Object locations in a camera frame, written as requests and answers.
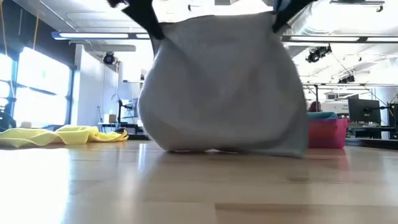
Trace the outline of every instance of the floor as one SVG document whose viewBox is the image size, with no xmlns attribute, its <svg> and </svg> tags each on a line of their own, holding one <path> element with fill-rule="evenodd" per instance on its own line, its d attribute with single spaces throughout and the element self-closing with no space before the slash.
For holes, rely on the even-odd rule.
<svg viewBox="0 0 398 224">
<path fill-rule="evenodd" d="M 398 151 L 305 159 L 120 142 L 0 150 L 0 223 L 398 223 Z"/>
</svg>

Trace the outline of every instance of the fluorescent light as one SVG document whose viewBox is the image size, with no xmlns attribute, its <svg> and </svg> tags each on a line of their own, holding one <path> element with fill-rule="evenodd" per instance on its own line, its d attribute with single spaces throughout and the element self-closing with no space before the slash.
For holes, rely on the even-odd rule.
<svg viewBox="0 0 398 224">
<path fill-rule="evenodd" d="M 398 42 L 398 37 L 369 37 L 367 42 Z"/>
<path fill-rule="evenodd" d="M 149 39 L 149 34 L 136 34 L 138 39 Z"/>
<path fill-rule="evenodd" d="M 293 41 L 316 41 L 316 42 L 334 42 L 334 41 L 350 41 L 350 42 L 355 42 L 359 40 L 359 37 L 337 37 L 337 36 L 333 36 L 333 37 L 322 37 L 322 36 L 299 36 L 299 37 L 295 37 L 295 36 L 291 36 L 289 40 L 293 40 Z"/>
<path fill-rule="evenodd" d="M 129 34 L 105 34 L 105 33 L 59 33 L 63 38 L 87 38 L 87 39 L 127 39 Z"/>
</svg>

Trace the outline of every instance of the person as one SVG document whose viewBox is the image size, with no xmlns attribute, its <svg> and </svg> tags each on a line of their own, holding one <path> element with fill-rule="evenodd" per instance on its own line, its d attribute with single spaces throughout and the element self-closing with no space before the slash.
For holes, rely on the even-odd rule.
<svg viewBox="0 0 398 224">
<path fill-rule="evenodd" d="M 321 112 L 321 104 L 318 102 L 318 111 L 317 111 L 317 102 L 314 101 L 311 103 L 310 108 L 308 109 L 308 112 Z"/>
</svg>

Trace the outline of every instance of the ceiling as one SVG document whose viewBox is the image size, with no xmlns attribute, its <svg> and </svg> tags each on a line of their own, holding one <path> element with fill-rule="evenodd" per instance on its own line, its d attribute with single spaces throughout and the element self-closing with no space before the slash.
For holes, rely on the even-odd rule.
<svg viewBox="0 0 398 224">
<path fill-rule="evenodd" d="M 44 22 L 64 32 L 144 32 L 120 8 L 111 9 L 106 0 L 14 1 L 33 14 L 39 10 Z M 268 4 L 271 0 L 238 0 L 229 6 L 216 5 L 215 1 L 220 0 L 154 0 L 153 6 L 161 22 L 181 21 L 206 14 L 248 14 L 272 10 L 271 4 Z M 385 0 L 384 9 L 376 12 L 378 9 L 375 6 L 339 5 L 330 4 L 330 0 L 319 0 L 294 20 L 288 32 L 293 35 L 398 35 L 398 23 L 391 22 L 396 17 L 398 1 Z M 151 51 L 148 40 L 101 40 L 93 47 L 100 52 L 104 45 L 135 45 L 138 52 Z M 305 60 L 312 46 L 286 47 L 303 82 L 337 83 L 348 72 L 355 74 L 358 82 L 391 82 L 389 77 L 378 78 L 380 64 L 384 65 L 383 69 L 389 70 L 398 65 L 398 45 L 394 44 L 332 44 L 333 54 L 317 63 Z M 150 64 L 152 55 L 146 55 L 141 60 Z"/>
</svg>

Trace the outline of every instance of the yellow cloth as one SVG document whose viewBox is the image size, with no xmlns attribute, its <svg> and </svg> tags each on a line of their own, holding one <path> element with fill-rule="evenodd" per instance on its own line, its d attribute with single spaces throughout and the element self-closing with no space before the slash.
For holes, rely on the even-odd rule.
<svg viewBox="0 0 398 224">
<path fill-rule="evenodd" d="M 12 128 L 0 133 L 0 145 L 22 147 L 28 145 L 46 146 L 51 143 L 86 144 L 88 142 L 126 141 L 127 131 L 101 133 L 97 127 L 66 125 L 56 131 L 46 129 Z"/>
</svg>

